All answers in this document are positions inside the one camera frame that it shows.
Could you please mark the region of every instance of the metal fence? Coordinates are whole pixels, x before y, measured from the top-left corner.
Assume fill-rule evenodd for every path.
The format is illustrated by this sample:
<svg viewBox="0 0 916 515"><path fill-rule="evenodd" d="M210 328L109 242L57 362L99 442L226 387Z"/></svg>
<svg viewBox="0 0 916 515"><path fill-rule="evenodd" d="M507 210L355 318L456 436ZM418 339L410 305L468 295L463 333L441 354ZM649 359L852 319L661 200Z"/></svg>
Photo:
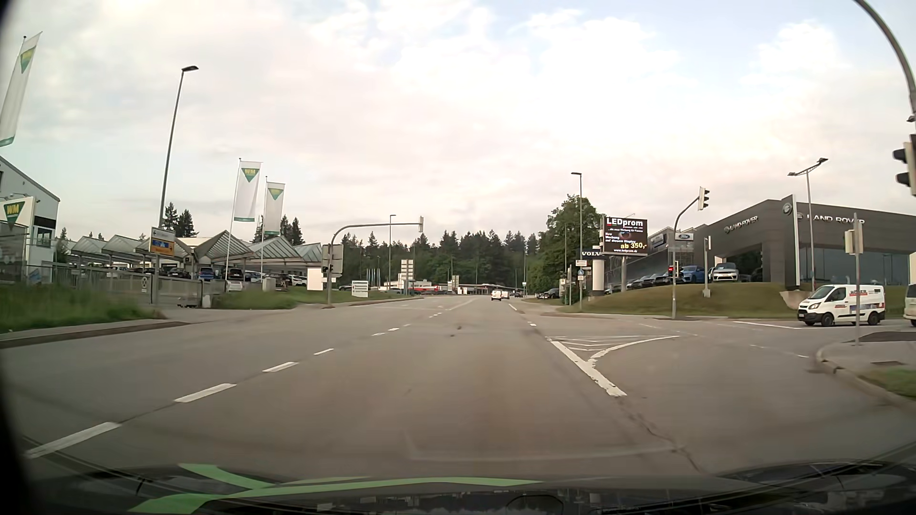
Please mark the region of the metal fence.
<svg viewBox="0 0 916 515"><path fill-rule="evenodd" d="M138 304L159 306L199 306L204 295L212 298L225 291L225 281L218 279L181 279L62 264L25 266L19 277L27 284L57 284L78 290L102 291Z"/></svg>

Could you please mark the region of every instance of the road sign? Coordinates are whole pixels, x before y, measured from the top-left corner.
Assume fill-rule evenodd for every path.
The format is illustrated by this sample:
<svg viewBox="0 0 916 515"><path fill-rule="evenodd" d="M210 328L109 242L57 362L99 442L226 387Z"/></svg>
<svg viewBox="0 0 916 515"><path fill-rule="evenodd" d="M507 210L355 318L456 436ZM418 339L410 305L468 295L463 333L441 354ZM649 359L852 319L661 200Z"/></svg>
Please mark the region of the road sign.
<svg viewBox="0 0 916 515"><path fill-rule="evenodd" d="M149 229L149 252L160 256L175 256L175 233L158 227Z"/></svg>
<svg viewBox="0 0 916 515"><path fill-rule="evenodd" d="M369 281L367 280L351 280L350 286L352 287L350 292L354 297L366 298L369 296Z"/></svg>
<svg viewBox="0 0 916 515"><path fill-rule="evenodd" d="M644 218L605 217L604 251L612 256L648 256L649 222Z"/></svg>

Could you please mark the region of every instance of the road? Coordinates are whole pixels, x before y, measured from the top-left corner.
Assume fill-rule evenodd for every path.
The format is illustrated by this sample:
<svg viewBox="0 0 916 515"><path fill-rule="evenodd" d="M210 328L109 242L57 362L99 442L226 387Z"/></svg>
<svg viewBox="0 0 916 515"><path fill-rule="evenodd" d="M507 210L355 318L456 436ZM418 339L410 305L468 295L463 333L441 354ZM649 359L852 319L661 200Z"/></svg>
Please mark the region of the road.
<svg viewBox="0 0 916 515"><path fill-rule="evenodd" d="M430 297L0 356L39 475L61 453L294 478L694 475L912 440L916 416L814 366L852 328L544 314Z"/></svg>

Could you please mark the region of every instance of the building window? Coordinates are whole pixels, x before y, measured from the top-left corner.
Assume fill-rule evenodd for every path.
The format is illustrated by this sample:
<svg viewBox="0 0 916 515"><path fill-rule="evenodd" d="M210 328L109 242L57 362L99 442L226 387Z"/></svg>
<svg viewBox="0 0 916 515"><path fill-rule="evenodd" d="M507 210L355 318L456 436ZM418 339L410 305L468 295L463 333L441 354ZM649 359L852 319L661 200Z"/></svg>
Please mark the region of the building window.
<svg viewBox="0 0 916 515"><path fill-rule="evenodd" d="M54 230L48 229L45 227L39 227L37 225L32 225L32 245L38 247L48 247L51 246L51 240L54 239Z"/></svg>

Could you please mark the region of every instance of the van windshield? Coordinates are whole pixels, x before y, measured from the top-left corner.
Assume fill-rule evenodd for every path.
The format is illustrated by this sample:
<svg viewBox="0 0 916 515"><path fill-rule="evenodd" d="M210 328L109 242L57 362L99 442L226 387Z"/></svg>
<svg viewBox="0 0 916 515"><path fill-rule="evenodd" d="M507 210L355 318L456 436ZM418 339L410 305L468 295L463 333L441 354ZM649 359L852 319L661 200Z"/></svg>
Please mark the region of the van windshield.
<svg viewBox="0 0 916 515"><path fill-rule="evenodd" d="M823 298L826 297L833 289L834 289L833 286L822 286L821 288L818 288L817 291L815 291L814 294L813 294L811 297L808 297L808 298L809 298L809 299L823 299Z"/></svg>

